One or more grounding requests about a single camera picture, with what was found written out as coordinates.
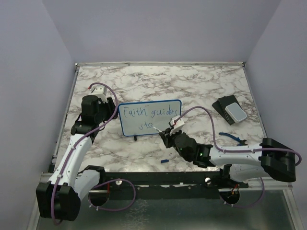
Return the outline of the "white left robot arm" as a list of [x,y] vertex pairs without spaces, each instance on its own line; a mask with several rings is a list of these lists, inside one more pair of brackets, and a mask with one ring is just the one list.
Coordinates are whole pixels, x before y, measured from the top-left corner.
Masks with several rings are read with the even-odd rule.
[[67,150],[46,183],[39,183],[36,198],[40,216],[53,219],[56,224],[63,220],[74,221],[80,211],[81,201],[93,187],[105,186],[106,177],[89,169],[78,177],[81,163],[103,127],[118,116],[116,97],[103,94],[82,98],[81,113],[71,128]]

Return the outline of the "blue framed small whiteboard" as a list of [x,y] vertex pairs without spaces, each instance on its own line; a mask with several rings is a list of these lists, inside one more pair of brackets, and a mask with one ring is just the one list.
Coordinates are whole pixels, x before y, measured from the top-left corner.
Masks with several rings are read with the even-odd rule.
[[126,137],[158,134],[153,127],[167,129],[170,120],[181,115],[181,108],[179,99],[121,103],[118,114],[122,133]]

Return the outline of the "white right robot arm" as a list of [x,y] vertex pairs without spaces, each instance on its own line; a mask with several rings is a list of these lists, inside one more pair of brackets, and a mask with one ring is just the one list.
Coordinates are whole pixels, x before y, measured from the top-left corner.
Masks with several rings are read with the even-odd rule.
[[296,181],[293,150],[271,138],[264,138],[260,144],[226,149],[197,143],[181,130],[172,134],[168,128],[159,132],[159,136],[166,148],[174,148],[185,161],[201,168],[220,167],[224,171],[220,181],[225,187],[260,177],[280,182]]

